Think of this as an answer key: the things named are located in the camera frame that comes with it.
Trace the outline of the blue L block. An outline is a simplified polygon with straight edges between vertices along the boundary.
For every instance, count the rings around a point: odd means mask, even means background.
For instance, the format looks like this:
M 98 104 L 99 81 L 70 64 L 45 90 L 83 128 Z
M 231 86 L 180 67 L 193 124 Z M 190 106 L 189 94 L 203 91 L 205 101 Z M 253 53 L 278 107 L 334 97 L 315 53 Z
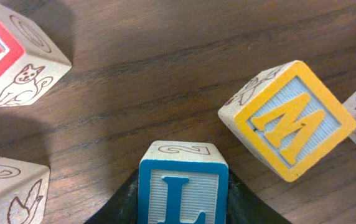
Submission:
M 225 223 L 228 164 L 212 143 L 154 141 L 139 163 L 138 223 Z

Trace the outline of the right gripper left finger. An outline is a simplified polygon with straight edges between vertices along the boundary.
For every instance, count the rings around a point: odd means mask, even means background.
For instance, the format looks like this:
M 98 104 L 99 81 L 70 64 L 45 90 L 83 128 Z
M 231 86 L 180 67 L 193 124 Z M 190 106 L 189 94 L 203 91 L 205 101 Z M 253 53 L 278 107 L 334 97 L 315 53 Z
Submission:
M 139 169 L 127 178 L 115 194 L 85 224 L 136 224 L 138 217 Z

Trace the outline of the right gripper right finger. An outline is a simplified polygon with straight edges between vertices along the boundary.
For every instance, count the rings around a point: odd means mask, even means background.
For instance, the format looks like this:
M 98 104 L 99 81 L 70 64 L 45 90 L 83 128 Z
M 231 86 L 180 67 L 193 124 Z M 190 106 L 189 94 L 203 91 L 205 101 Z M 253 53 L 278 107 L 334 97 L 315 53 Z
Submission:
M 291 224 L 229 170 L 227 224 Z

